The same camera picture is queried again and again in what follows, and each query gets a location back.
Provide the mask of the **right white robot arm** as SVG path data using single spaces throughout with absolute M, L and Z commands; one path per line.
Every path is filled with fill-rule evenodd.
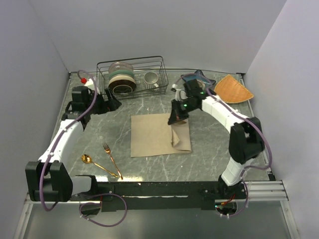
M 244 171 L 265 149 L 260 121 L 235 111 L 213 90 L 202 89 L 196 79 L 186 81 L 184 89 L 172 84 L 175 98 L 171 101 L 168 124 L 173 125 L 188 119 L 189 113 L 201 110 L 215 118 L 229 133 L 228 151 L 230 159 L 226 169 L 218 179 L 218 193 L 222 198 L 230 198 L 236 191 Z

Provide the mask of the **beige cloth napkin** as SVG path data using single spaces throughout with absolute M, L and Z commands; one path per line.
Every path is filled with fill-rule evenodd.
M 169 125 L 169 116 L 131 116 L 131 157 L 192 152 L 188 120 Z

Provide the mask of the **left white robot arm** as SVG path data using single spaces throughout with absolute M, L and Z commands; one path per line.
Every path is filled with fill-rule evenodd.
M 67 202 L 76 194 L 94 200 L 98 196 L 95 176 L 71 177 L 65 165 L 91 115 L 112 112 L 122 105 L 109 90 L 105 93 L 106 99 L 93 87 L 78 86 L 72 89 L 72 100 L 67 104 L 60 128 L 50 146 L 37 161 L 26 165 L 25 174 L 32 201 Z

